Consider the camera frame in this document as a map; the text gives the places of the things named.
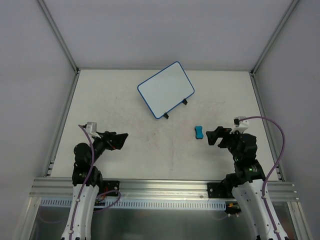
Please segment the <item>blue whiteboard eraser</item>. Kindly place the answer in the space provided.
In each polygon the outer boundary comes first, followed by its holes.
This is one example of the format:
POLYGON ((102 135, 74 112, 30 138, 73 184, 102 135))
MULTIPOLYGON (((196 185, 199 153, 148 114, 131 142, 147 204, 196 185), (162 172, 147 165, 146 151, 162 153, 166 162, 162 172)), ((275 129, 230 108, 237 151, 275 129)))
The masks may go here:
POLYGON ((195 138, 197 140, 201 140, 204 138, 203 127, 201 125, 195 126, 194 131, 195 131, 195 138))

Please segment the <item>blue framed whiteboard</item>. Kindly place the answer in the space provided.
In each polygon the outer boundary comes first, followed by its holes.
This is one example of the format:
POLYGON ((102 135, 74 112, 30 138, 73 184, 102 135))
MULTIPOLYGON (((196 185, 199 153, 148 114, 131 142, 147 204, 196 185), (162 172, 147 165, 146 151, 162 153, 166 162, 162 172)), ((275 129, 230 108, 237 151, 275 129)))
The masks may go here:
POLYGON ((160 119, 192 96, 195 88, 181 63, 175 61, 141 82, 137 91, 152 115, 160 119))

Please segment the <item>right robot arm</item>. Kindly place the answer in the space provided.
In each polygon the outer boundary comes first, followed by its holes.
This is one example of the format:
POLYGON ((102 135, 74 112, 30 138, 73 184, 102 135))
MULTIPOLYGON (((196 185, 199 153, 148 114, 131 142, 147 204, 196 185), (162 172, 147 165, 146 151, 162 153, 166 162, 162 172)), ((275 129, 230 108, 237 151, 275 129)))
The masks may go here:
POLYGON ((235 198, 247 222, 253 240, 287 240, 273 207, 267 188, 267 178, 257 160, 257 138, 248 133, 218 126, 207 131, 208 144, 227 149, 234 161, 234 173, 227 174, 222 181, 224 193, 235 198))

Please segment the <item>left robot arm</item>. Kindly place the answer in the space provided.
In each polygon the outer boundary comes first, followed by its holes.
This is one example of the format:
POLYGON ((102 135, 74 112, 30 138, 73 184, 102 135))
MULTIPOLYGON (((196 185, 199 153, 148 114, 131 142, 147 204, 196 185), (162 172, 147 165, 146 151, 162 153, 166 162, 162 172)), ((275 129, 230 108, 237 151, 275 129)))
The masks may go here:
POLYGON ((105 131, 90 137, 83 126, 80 128, 88 143, 81 142, 73 149, 72 201, 62 240, 90 240, 96 200, 116 194, 117 199, 106 207, 108 209, 121 198, 118 189, 105 188, 102 173, 95 162, 106 150, 121 150, 129 134, 105 131))

